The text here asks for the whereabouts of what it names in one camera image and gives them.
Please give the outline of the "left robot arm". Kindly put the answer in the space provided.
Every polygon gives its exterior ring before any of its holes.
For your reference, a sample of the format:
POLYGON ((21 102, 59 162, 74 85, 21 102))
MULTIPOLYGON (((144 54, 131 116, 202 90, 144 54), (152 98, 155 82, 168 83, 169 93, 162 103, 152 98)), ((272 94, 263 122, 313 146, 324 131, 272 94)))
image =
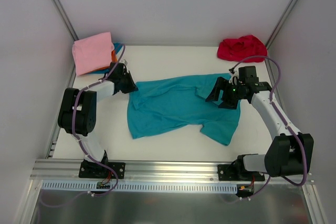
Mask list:
POLYGON ((118 92, 128 94, 137 91, 127 62, 112 62, 109 72, 98 81, 82 88, 67 88, 58 114, 58 126, 71 134, 84 153, 83 163, 91 166, 97 177, 105 177, 109 171, 106 151, 94 133, 97 104, 118 92))

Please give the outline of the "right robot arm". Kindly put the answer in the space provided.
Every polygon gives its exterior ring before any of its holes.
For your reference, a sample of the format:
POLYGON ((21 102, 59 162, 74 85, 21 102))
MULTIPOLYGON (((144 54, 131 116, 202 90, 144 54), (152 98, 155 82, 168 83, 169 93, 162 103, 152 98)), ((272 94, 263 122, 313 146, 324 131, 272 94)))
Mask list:
POLYGON ((237 157, 235 176, 247 180, 253 173, 270 177, 302 175, 306 180, 310 169, 314 140, 302 133, 279 107, 268 82, 261 82, 254 66, 230 70, 231 78, 217 78, 206 98, 207 102, 221 100, 219 108, 236 109, 240 100, 247 100, 265 123, 272 143, 266 154, 246 154, 237 157))

